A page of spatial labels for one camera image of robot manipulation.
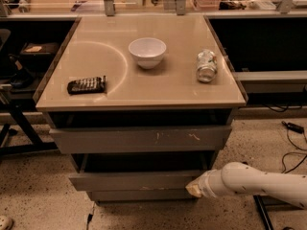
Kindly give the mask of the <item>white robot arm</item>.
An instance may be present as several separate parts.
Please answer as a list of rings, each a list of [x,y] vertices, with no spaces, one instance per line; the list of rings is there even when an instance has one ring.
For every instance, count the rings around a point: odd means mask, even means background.
[[[195,197],[263,194],[307,209],[306,175],[263,172],[239,162],[203,173],[189,182],[186,190]]]

